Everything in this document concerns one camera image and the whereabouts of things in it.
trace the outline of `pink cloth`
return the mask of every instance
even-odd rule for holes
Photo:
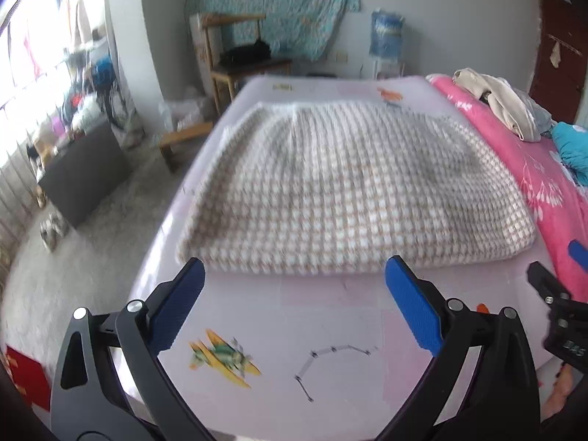
[[[588,302],[588,274],[567,253],[574,239],[588,247],[588,190],[574,184],[550,139],[522,142],[486,104],[449,76],[434,75],[430,82],[468,118],[509,168],[545,240],[557,277],[574,300]]]

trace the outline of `black bag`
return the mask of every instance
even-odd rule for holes
[[[220,55],[220,65],[225,68],[236,68],[248,64],[261,63],[272,57],[269,45],[257,40],[254,44],[244,44],[225,51]]]

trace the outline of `brown door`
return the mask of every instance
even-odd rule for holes
[[[541,0],[541,19],[541,43],[529,94],[557,122],[573,124],[586,81],[588,26],[564,0]]]

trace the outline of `chair backrest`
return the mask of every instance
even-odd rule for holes
[[[206,13],[200,18],[201,28],[204,30],[204,40],[207,46],[207,63],[208,69],[212,70],[212,50],[211,40],[208,30],[218,26],[236,25],[237,23],[245,23],[246,21],[255,21],[255,37],[261,38],[261,21],[265,20],[265,14],[225,14],[225,13]]]

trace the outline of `teal pillow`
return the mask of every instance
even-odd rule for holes
[[[552,128],[552,138],[563,163],[576,171],[580,184],[588,186],[588,130],[557,123]]]

